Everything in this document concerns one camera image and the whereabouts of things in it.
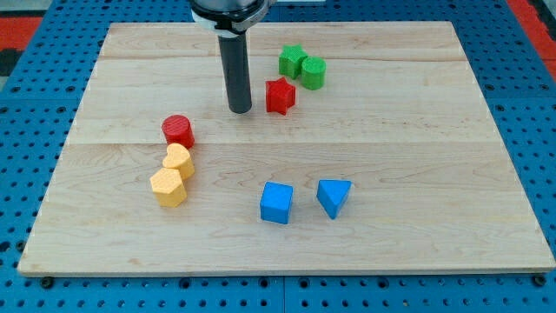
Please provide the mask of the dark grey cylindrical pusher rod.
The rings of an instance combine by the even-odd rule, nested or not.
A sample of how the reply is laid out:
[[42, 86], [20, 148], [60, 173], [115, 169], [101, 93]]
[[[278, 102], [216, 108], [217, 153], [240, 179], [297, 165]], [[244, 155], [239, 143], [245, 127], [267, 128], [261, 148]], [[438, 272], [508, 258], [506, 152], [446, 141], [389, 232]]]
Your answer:
[[235, 114], [252, 108], [246, 34], [218, 37], [228, 107]]

